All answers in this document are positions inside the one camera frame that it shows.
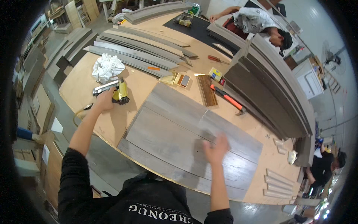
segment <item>person in black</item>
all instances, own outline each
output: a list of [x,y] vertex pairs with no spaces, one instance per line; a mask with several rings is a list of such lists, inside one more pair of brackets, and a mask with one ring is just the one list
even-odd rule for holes
[[309,180],[311,187],[325,186],[332,177],[333,171],[342,168],[347,158],[346,153],[338,151],[338,156],[334,158],[333,154],[328,153],[321,148],[322,158],[313,157],[312,167],[306,168],[306,178]]
[[[98,116],[114,107],[115,88],[101,93],[70,141],[62,160],[58,216],[66,223],[188,223],[197,224],[187,206],[185,188],[167,180],[139,175],[125,181],[116,196],[93,198],[88,162],[85,158]],[[212,168],[211,212],[205,224],[232,224],[224,181],[222,159],[229,149],[224,134],[215,147],[207,141],[203,148]]]

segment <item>orange hammer handle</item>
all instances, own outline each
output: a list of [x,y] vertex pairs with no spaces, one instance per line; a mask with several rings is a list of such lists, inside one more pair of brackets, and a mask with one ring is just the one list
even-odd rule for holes
[[230,103],[232,103],[234,106],[236,106],[239,110],[242,109],[242,106],[238,104],[235,100],[233,100],[230,96],[224,95],[224,98],[227,99]]

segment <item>blue object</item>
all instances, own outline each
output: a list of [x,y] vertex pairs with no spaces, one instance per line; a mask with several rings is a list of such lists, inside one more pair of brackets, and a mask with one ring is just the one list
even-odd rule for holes
[[25,128],[20,128],[18,127],[17,132],[16,132],[16,136],[19,138],[24,138],[27,140],[32,140],[32,132],[25,129]]

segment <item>man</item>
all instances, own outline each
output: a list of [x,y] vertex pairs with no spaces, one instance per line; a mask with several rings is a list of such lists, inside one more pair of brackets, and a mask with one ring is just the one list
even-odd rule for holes
[[312,167],[306,168],[305,179],[308,179],[311,187],[324,187],[331,178],[333,171],[342,168],[347,158],[346,153],[338,151],[338,156],[334,158],[333,154],[325,151],[324,147],[318,148],[322,157],[313,156]]
[[280,48],[281,56],[283,56],[283,50],[291,47],[292,37],[290,33],[281,30],[268,13],[259,8],[229,7],[219,14],[211,15],[210,22],[213,23],[220,17],[231,13],[233,13],[233,16],[224,23],[223,27],[239,35],[244,40],[249,33],[265,33],[270,36],[269,41],[275,47]]
[[[199,223],[191,217],[184,187],[167,180],[137,176],[127,180],[117,196],[92,198],[85,156],[98,116],[114,107],[115,89],[112,87],[97,97],[63,157],[58,193],[60,223]],[[212,168],[211,212],[204,223],[232,224],[222,167],[222,159],[229,149],[228,141],[221,134],[214,148],[209,142],[204,142],[203,146]]]

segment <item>crumpled white paper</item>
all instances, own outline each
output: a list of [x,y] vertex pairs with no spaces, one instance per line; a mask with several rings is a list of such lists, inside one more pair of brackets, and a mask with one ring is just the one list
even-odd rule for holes
[[117,56],[109,56],[108,54],[102,54],[102,57],[97,59],[93,66],[92,75],[97,82],[106,84],[108,80],[117,80],[118,77],[113,77],[120,74],[126,67],[117,58]]

